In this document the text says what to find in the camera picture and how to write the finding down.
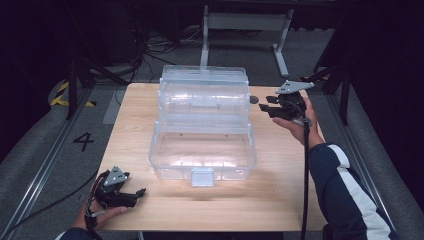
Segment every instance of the wooden table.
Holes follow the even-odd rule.
[[[128,86],[99,172],[118,165],[130,172],[121,192],[147,188],[135,208],[110,220],[104,230],[159,231],[299,231],[303,209],[303,146],[272,123],[257,104],[251,105],[257,165],[244,181],[216,181],[211,188],[191,187],[186,180],[161,180],[148,162],[158,84]],[[275,87],[250,87],[251,95],[266,103]],[[312,179],[308,226],[321,230]]]

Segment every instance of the dark background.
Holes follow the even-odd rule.
[[[357,4],[365,8],[347,14],[299,10],[292,27],[337,28],[319,65],[346,64],[375,131],[424,209],[420,1]],[[201,24],[202,12],[201,6],[136,1],[1,1],[0,161],[50,110],[48,94],[72,59],[101,66],[127,62],[138,54],[134,41],[143,44],[151,29],[176,40],[180,30]]]

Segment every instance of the printed number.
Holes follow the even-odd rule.
[[[74,143],[84,143],[84,145],[82,146],[82,150],[81,151],[85,151],[85,148],[87,147],[88,143],[93,143],[94,140],[90,140],[91,137],[91,133],[86,132],[84,133],[84,135],[82,135],[81,137],[78,137],[77,139],[74,140]]]

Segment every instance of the hand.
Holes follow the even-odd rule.
[[[315,145],[324,143],[324,140],[321,138],[321,136],[318,133],[318,124],[317,124],[317,117],[315,114],[315,111],[312,107],[311,100],[309,98],[303,98],[306,105],[306,117],[311,120],[311,128],[309,133],[309,149],[313,148]],[[304,140],[304,128],[303,126],[293,122],[293,121],[287,121],[282,118],[273,118],[272,121],[290,131],[290,133],[293,135],[294,138],[296,138],[302,145],[305,145]]]
[[[77,219],[75,220],[73,224],[73,227],[78,227],[78,228],[87,230],[87,226],[85,224],[85,219],[84,219],[86,206],[87,206],[87,203],[86,201],[84,201],[84,204],[81,206],[80,212],[78,214]],[[94,200],[91,203],[90,209],[93,213],[104,210],[103,207],[96,200]],[[97,217],[97,226],[94,229],[97,230],[101,228],[107,220],[115,216],[118,216],[122,213],[125,213],[127,210],[128,210],[127,207],[108,208],[105,213]]]

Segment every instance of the jacket sleeve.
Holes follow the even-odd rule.
[[[309,166],[319,206],[333,229],[334,240],[399,239],[340,147],[315,146],[309,154]]]
[[[93,240],[91,235],[82,228],[70,228],[63,233],[57,240]]]

